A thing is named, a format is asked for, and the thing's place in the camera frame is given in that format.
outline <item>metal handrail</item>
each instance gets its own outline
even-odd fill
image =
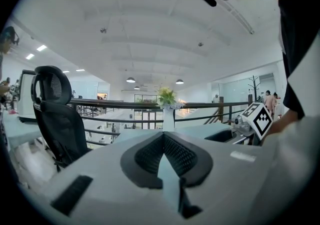
[[[97,108],[115,108],[130,110],[161,110],[157,103],[143,102],[118,102],[113,100],[95,100],[95,99],[71,99],[69,104],[73,106],[91,106]]]
[[[113,100],[96,100],[96,99],[71,99],[69,104],[87,105],[97,108],[117,108],[130,110],[161,110],[157,103],[143,103],[143,102],[118,102]],[[248,102],[223,102],[223,103],[203,103],[203,102],[187,102],[182,109],[203,109],[203,108],[218,108],[230,107],[239,105],[248,105]]]
[[[219,109],[217,109],[212,115],[214,116],[214,115],[216,115],[218,112],[219,112]],[[211,117],[211,118],[209,118],[207,121],[205,121],[204,125],[208,124],[209,121],[210,121],[212,118],[213,118],[213,117]]]
[[[99,135],[113,135],[119,136],[120,133],[118,132],[109,132],[109,131],[98,131],[98,130],[91,130],[91,129],[84,129],[88,133],[99,134]]]
[[[163,120],[122,120],[122,119],[108,119],[108,118],[97,118],[97,117],[86,117],[86,116],[80,116],[82,119],[87,120],[95,120],[95,121],[102,121],[102,122],[114,122],[114,123],[163,123]]]
[[[175,122],[183,122],[183,121],[192,121],[192,120],[201,120],[201,119],[211,119],[211,118],[226,116],[226,115],[229,115],[229,114],[239,113],[239,112],[242,112],[244,110],[245,109],[239,110],[239,111],[235,111],[235,112],[228,112],[228,113],[225,113],[225,114],[219,114],[219,115],[209,115],[209,116],[201,116],[201,117],[193,117],[193,118],[175,119],[174,121]]]

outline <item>black office chair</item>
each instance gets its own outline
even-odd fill
[[[60,167],[65,168],[91,150],[87,147],[80,115],[67,106],[71,97],[70,82],[59,68],[40,66],[35,69],[31,84],[33,109],[42,136],[55,156],[58,172]]]

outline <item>person in background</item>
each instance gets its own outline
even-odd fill
[[[112,132],[112,133],[115,133],[115,132],[116,132],[115,123],[112,123],[112,126],[111,126],[111,132]]]
[[[269,90],[265,92],[265,95],[266,95],[266,98],[264,100],[264,105],[266,109],[270,112],[270,114],[272,114],[274,110],[274,106],[276,105],[275,97],[273,95],[270,95]]]
[[[276,92],[274,92],[273,98],[274,98],[274,102],[273,102],[273,106],[272,106],[272,118],[274,118],[275,108],[276,108],[276,105],[277,105],[278,94]]]
[[[219,94],[216,94],[215,97],[212,100],[212,103],[219,103]]]
[[[6,55],[12,44],[19,44],[19,37],[14,29],[14,27],[9,26],[6,27],[0,34],[0,80],[2,79],[2,62],[4,60],[4,55]],[[5,93],[10,91],[10,86],[8,84],[0,84],[0,96],[3,96]],[[8,140],[5,133],[5,127],[2,122],[2,115],[0,114],[0,134],[4,140],[4,143],[7,145]]]

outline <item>white desk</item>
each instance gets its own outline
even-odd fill
[[[3,111],[3,125],[9,150],[42,137],[37,123],[22,123],[19,120],[18,114],[9,114],[6,110]]]

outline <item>glass wall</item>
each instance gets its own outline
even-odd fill
[[[134,102],[135,103],[157,103],[157,95],[147,95],[147,94],[135,94]]]
[[[158,96],[157,95],[148,95],[148,94],[135,94],[134,95],[134,102],[135,103],[157,103]],[[134,120],[163,120],[164,115],[163,111],[154,111],[151,109],[135,109],[134,110]],[[145,130],[152,130],[152,129],[162,129],[163,123],[136,123],[135,124],[137,129],[145,129]]]

